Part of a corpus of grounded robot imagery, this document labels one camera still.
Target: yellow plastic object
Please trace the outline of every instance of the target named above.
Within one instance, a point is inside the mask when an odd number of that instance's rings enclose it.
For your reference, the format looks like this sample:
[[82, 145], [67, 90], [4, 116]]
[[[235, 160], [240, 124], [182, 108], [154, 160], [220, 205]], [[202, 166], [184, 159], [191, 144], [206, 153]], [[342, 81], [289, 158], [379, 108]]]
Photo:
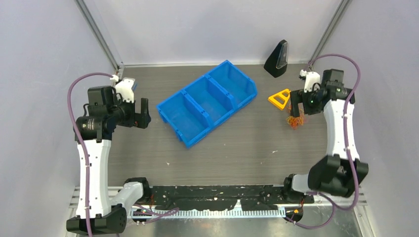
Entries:
[[275, 105], [278, 109], [283, 110], [285, 108], [285, 105], [287, 105], [288, 100], [290, 99], [290, 93], [291, 93], [290, 89], [287, 88], [283, 91], [280, 91], [274, 95], [269, 96], [268, 100], [273, 105]]

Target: metal corner post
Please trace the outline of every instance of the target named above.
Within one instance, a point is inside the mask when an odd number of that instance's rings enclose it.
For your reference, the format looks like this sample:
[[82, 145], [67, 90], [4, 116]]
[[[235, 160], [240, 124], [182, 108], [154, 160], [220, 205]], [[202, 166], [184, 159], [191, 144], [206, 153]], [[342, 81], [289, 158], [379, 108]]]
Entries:
[[109, 62], [112, 64], [112, 67], [115, 69], [115, 71], [118, 71], [119, 65], [113, 56], [108, 44], [106, 43], [105, 38], [103, 37], [102, 33], [99, 30], [99, 27], [97, 26], [96, 22], [94, 21], [92, 14], [90, 13], [86, 3], [84, 0], [74, 0], [74, 2], [77, 4], [77, 6], [80, 9], [80, 12], [82, 13], [84, 19], [86, 20], [87, 24], [89, 25], [90, 29], [92, 30], [95, 38], [99, 42], [100, 47], [103, 49], [103, 52], [105, 52], [106, 57], [109, 59]]
[[316, 49], [314, 50], [313, 56], [311, 56], [310, 61], [315, 59], [317, 56], [319, 56], [323, 48], [325, 47], [327, 41], [329, 40], [330, 36], [332, 35], [333, 31], [335, 31], [336, 26], [338, 25], [340, 19], [344, 15], [346, 9], [348, 8], [349, 4], [352, 2], [352, 0], [341, 0], [339, 6], [337, 6], [336, 12], [333, 15], [329, 25], [327, 26], [325, 32], [323, 33], [322, 38], [319, 41], [319, 44], [317, 45]]

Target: gray wood grain surface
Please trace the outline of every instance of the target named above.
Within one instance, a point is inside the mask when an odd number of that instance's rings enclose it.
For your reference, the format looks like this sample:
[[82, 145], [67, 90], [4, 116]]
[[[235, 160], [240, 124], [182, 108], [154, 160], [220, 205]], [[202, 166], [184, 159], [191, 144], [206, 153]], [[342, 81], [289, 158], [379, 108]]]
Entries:
[[152, 121], [147, 129], [116, 129], [109, 186], [131, 177], [146, 177], [150, 185], [282, 184], [291, 173], [307, 173], [326, 152], [323, 114], [293, 130], [289, 114], [267, 100], [285, 88], [303, 88], [302, 67], [288, 65], [284, 75], [273, 78], [262, 65], [238, 66], [255, 81], [257, 97], [191, 149], [161, 120], [156, 105], [213, 67], [126, 68], [123, 76], [138, 82], [136, 100], [149, 99]]

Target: three-compartment organizer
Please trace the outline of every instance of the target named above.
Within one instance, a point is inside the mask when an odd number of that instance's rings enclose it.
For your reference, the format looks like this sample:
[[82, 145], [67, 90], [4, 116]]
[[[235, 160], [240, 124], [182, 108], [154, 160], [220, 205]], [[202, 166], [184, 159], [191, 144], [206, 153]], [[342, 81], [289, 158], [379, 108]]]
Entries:
[[254, 81], [226, 60], [156, 107], [190, 148], [256, 95]]

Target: blue plastic tray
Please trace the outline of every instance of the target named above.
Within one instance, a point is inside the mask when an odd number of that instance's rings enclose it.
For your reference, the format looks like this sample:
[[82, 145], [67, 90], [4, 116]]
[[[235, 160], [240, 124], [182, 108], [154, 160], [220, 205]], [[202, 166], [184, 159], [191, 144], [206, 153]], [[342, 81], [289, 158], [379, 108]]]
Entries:
[[226, 60], [158, 104], [157, 110], [190, 148], [256, 95], [254, 81]]

